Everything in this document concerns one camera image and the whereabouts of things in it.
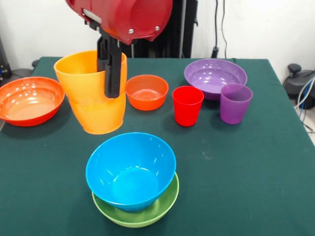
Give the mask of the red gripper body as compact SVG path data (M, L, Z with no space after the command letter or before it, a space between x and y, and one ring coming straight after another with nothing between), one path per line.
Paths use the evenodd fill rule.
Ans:
M165 29L171 0L67 0L67 5L91 28L130 45L136 39L154 41Z

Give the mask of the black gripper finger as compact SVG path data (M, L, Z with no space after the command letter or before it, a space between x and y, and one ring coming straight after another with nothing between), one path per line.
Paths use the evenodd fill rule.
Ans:
M107 40L102 36L97 41L97 71L104 71L108 63Z
M120 94L122 52L117 39L100 30L100 36L107 40L108 63L105 66L104 93L107 98L117 98Z

